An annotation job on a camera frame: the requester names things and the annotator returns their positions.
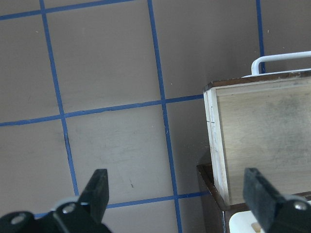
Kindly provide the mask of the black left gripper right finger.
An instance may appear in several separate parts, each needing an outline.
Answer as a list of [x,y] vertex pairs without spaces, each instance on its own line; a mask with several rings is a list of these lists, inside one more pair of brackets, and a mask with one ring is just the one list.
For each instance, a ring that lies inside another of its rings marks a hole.
[[311,204],[306,198],[281,194],[257,168],[244,170],[243,198],[266,233],[311,231]]

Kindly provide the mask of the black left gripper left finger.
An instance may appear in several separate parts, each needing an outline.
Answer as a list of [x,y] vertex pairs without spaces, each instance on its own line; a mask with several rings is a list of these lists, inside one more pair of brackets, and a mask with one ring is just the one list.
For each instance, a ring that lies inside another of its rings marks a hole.
[[109,233],[102,223],[109,201],[106,169],[94,171],[75,201],[60,204],[36,219],[28,211],[8,213],[0,218],[2,233]]

